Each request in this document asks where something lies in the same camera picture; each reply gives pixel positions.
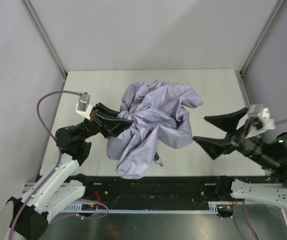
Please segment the lilac folding umbrella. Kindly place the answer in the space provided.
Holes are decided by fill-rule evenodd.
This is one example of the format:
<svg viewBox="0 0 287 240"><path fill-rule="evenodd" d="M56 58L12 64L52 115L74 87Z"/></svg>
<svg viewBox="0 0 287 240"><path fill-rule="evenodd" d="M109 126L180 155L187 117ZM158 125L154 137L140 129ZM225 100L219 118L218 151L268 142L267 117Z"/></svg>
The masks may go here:
<svg viewBox="0 0 287 240"><path fill-rule="evenodd" d="M118 117L132 121L130 128L107 142L106 155L117 162L123 179L141 179L153 163L162 164L157 143L182 149L193 142L189 108L203 104L186 84L155 80L135 82L122 97Z"/></svg>

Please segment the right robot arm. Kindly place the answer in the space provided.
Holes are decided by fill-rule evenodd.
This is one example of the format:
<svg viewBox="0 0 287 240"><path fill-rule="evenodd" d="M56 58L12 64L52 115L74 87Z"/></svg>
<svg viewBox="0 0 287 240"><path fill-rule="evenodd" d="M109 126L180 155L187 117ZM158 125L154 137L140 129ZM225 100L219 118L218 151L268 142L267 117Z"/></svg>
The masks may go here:
<svg viewBox="0 0 287 240"><path fill-rule="evenodd" d="M222 139L195 136L193 140L216 160L234 152L242 154L269 172L262 177L146 177L141 180L105 179L99 185L102 199L111 211L184 212L210 210L229 216L243 200L257 201L287 210L287 132L270 143L261 134L275 121L269 110L254 104L233 113L206 116L208 123L225 132Z"/></svg>

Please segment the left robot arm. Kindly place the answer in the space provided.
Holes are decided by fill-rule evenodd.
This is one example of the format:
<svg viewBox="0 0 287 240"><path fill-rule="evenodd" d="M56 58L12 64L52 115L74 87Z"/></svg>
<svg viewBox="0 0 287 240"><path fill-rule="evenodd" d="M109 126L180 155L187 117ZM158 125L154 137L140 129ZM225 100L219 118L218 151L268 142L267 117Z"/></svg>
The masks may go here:
<svg viewBox="0 0 287 240"><path fill-rule="evenodd" d="M86 140L97 134L106 139L116 137L133 123L101 103L76 113L84 118L81 123L59 128L55 132L59 156L52 168L20 198L9 199L13 204L13 214L8 240L14 236L40 239L55 216L80 199L86 191L85 184L78 180L71 180L66 187L61 187L88 158L92 144Z"/></svg>

